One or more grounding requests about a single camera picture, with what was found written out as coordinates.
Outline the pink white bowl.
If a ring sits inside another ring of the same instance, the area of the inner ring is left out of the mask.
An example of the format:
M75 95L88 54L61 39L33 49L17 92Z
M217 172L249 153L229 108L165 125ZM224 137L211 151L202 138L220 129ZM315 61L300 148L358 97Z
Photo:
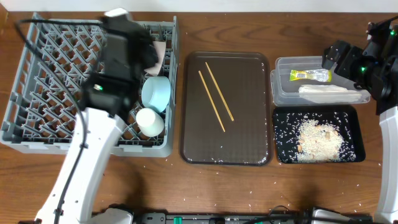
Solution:
M165 57L166 42L153 41L153 45L157 54L158 62L153 67L147 68L144 71L149 75L158 76L162 69L162 64Z

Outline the light blue bowl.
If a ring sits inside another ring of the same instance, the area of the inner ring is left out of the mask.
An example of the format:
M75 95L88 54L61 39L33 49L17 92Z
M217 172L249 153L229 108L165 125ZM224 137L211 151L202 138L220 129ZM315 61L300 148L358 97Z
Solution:
M167 77L149 77L143 84L141 99L146 108L162 113L171 96L170 81Z

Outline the green snack wrapper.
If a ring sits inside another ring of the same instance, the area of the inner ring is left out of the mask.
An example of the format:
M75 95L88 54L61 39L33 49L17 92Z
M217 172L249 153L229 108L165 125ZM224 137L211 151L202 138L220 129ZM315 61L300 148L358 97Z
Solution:
M331 82L332 73L327 69L313 69L313 70L291 70L290 81L296 80L315 80L318 82Z

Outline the white paper napkin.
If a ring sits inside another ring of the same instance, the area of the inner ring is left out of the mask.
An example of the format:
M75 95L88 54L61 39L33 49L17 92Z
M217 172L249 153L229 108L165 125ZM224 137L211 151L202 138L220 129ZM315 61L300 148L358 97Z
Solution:
M336 85L302 85L299 96L318 104L354 103L361 101L362 94Z

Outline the white plastic cup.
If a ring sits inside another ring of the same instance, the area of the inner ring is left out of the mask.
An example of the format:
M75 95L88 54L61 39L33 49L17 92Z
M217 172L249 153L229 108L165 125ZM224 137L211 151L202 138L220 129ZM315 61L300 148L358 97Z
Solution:
M139 110L136 114L136 122L141 132L147 137L158 136L165 128L163 119L150 108Z

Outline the wooden chopstick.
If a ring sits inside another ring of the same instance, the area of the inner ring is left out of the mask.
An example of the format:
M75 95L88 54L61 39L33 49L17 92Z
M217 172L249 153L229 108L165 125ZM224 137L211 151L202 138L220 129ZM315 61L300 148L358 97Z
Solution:
M211 79L213 80L213 83L214 83L214 85L215 85L215 87L216 87L216 89L218 91L218 94L219 94L219 96L220 96L220 98L221 98L221 100L222 100L222 102L224 104L224 107L226 108L226 110L227 110L227 112L229 114L229 117L230 117L231 121L234 121L233 114L232 114L232 112L231 112L231 110L230 110L230 108L229 108L229 106L228 106L228 104L227 104L227 102L226 102L226 100L224 98L224 95L223 95L223 93L222 93L222 91L221 91L221 89L220 89L220 87L218 85L218 82L216 81L216 78L215 78L213 72L211 71L211 68L210 68L209 64L207 62L205 62L205 65L206 65L206 67L208 69L208 72L209 72L209 74L211 76Z
M226 131L225 131L224 125L223 125L223 123L222 123L222 120L221 120L221 118L220 118L220 115L219 115L219 113L218 113L218 110L217 110L217 108L216 108L216 106L215 106L215 103L214 103L214 101L213 101L213 98L212 98L212 96L211 96L211 93L210 93L210 91L209 91L209 89L208 89L208 86L207 86L207 84L206 84L206 81L205 81L205 79L204 79L204 77L203 77L201 71L198 71L198 74L199 74L199 76L200 76L200 78L201 78L201 81L202 81L203 86L205 87L205 90L206 90L206 93L207 93L207 95L208 95L209 101L210 101L210 103L211 103L211 105L212 105L212 107L213 107L213 110L214 110L215 115L216 115L216 117L217 117L217 119L218 119L218 122L219 122L219 124L220 124L220 126L221 126L221 129L222 129L223 132L225 133Z

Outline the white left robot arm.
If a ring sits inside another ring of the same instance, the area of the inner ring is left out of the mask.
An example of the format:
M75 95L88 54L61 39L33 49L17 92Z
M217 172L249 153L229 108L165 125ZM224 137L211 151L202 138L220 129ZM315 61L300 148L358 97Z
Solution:
M142 74L158 56L149 32L124 9L108 11L98 27L106 32L106 47L81 85L74 102L77 119L56 183L37 212L34 223L132 223L132 213L108 208L94 215L93 202L111 151L123 134L129 112L139 97Z

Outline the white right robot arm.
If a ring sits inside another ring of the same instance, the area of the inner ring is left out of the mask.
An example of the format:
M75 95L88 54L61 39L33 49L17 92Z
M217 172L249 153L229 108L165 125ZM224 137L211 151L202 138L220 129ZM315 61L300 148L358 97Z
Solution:
M369 22L364 49L337 40L324 50L322 68L354 82L376 100L382 131L381 193L374 219L397 223L397 17Z

